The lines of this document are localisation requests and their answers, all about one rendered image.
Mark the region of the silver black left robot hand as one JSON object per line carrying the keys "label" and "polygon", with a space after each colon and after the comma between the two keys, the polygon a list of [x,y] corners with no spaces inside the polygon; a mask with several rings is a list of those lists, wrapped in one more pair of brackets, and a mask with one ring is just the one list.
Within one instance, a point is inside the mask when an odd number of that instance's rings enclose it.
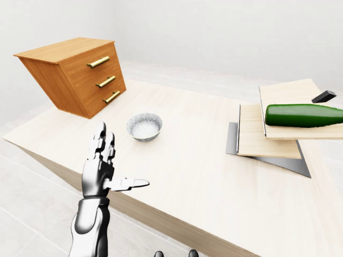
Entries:
{"label": "silver black left robot hand", "polygon": [[113,178],[115,157],[115,137],[106,132],[106,125],[100,122],[91,137],[87,160],[82,174],[83,196],[106,197],[109,191],[129,191],[145,187],[150,183],[144,179]]}

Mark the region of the green wine bottle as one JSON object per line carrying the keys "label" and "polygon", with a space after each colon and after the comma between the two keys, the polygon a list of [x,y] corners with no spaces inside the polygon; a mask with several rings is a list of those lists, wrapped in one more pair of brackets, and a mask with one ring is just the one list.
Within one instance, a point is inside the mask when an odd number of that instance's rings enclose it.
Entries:
{"label": "green wine bottle", "polygon": [[323,127],[343,123],[343,110],[316,104],[270,104],[265,123],[283,127]]}

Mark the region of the wooden cabinet with drawers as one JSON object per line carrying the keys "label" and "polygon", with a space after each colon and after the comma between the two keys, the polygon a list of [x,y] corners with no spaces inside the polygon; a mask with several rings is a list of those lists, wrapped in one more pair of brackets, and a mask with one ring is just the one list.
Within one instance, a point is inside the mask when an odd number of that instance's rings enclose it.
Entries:
{"label": "wooden cabinet with drawers", "polygon": [[114,42],[112,40],[77,37],[21,52],[16,56],[57,109],[88,118],[76,87],[70,82],[60,63],[70,57],[109,43]]}

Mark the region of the wooden wine rack, metal base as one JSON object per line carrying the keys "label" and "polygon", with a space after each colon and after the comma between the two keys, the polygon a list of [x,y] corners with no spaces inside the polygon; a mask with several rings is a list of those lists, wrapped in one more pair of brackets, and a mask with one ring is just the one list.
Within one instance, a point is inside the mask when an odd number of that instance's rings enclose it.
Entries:
{"label": "wooden wine rack, metal base", "polygon": [[270,104],[327,105],[311,79],[259,87],[259,103],[240,104],[237,122],[228,128],[226,153],[260,160],[310,177],[300,139],[343,139],[343,124],[314,128],[268,126]]}

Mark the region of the wooden drawer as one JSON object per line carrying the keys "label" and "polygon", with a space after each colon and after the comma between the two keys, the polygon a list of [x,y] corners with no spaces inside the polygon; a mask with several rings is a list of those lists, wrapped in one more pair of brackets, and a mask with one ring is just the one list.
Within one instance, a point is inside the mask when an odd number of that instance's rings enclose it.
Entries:
{"label": "wooden drawer", "polygon": [[[109,60],[94,68],[87,65],[99,61],[102,57],[109,57]],[[74,86],[94,86],[115,75],[118,60],[114,43],[109,43],[70,57],[60,64]]]}
{"label": "wooden drawer", "polygon": [[84,107],[88,114],[88,118],[92,118],[109,104],[103,102],[103,99],[109,98],[110,96],[112,96],[113,92],[116,92],[118,90],[121,92],[120,95],[126,90],[123,78],[116,78],[114,81],[104,86],[103,88],[99,88],[95,85],[98,83],[99,82],[90,82],[81,85],[78,88],[78,93],[84,104]]}
{"label": "wooden drawer", "polygon": [[70,72],[70,79],[87,107],[104,105],[113,94],[126,90],[119,62],[113,59],[95,68],[78,64]]}

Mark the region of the small black block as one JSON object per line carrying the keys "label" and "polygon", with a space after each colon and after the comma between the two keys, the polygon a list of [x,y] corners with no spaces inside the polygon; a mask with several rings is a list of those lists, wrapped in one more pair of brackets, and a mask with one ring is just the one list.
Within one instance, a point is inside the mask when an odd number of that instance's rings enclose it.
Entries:
{"label": "small black block", "polygon": [[311,101],[312,103],[325,103],[328,102],[329,100],[335,98],[337,95],[335,92],[332,92],[330,90],[326,90],[313,98]]}

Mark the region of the speckled grey patterned bowl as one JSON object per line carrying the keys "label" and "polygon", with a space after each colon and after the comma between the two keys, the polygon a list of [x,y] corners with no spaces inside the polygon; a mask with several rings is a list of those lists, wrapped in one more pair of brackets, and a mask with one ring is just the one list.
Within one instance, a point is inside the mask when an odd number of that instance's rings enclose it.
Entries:
{"label": "speckled grey patterned bowl", "polygon": [[137,114],[126,124],[126,131],[137,141],[147,142],[155,139],[163,126],[162,119],[152,113]]}

